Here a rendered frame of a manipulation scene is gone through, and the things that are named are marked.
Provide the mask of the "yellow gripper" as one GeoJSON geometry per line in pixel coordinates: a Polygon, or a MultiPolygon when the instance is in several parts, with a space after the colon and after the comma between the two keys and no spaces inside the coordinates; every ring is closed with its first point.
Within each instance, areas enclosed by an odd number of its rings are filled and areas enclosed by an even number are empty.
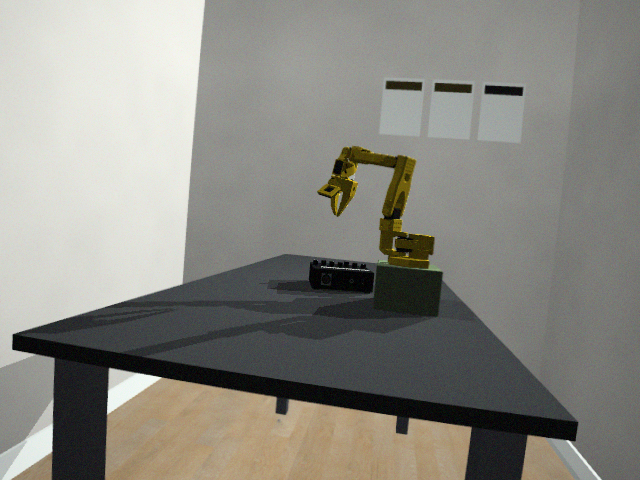
{"type": "Polygon", "coordinates": [[[341,213],[344,211],[348,203],[355,195],[358,182],[351,181],[353,181],[353,179],[350,180],[347,177],[336,177],[332,175],[331,179],[328,181],[328,184],[325,184],[317,191],[319,195],[331,198],[331,208],[334,215],[336,215],[337,217],[341,215],[341,213]],[[342,200],[337,212],[339,193],[342,192],[342,200]]]}

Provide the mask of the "black lighting desk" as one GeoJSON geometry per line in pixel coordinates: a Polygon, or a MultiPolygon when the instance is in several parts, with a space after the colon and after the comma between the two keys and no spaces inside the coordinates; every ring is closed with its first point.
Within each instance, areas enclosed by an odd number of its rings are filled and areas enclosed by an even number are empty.
{"type": "Polygon", "coordinates": [[[361,264],[361,266],[357,266],[357,263],[349,265],[349,262],[342,264],[342,262],[334,264],[334,261],[326,263],[326,260],[321,260],[321,263],[318,263],[318,260],[310,262],[309,281],[311,287],[313,289],[373,292],[374,272],[367,269],[366,264],[361,264]]]}

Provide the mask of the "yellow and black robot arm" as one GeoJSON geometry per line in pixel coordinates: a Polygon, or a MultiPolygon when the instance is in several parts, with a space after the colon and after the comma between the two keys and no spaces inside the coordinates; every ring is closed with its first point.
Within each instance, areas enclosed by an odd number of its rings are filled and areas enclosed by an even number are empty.
{"type": "Polygon", "coordinates": [[[394,168],[393,178],[387,190],[382,209],[384,218],[380,218],[379,230],[381,230],[381,233],[379,250],[384,255],[388,255],[389,265],[410,268],[429,268],[428,257],[429,251],[431,251],[430,243],[433,237],[418,234],[408,235],[407,232],[401,232],[402,220],[400,220],[400,217],[403,215],[410,191],[416,160],[402,155],[394,157],[369,152],[371,151],[362,147],[344,147],[338,159],[335,160],[332,174],[336,177],[348,178],[355,174],[358,163],[394,168]],[[395,203],[396,199],[397,201],[395,203]],[[393,205],[395,206],[393,207],[393,205]],[[395,248],[397,251],[392,249],[393,237],[396,236],[398,237],[395,239],[395,248]],[[409,252],[408,256],[406,256],[407,252],[409,252]]]}

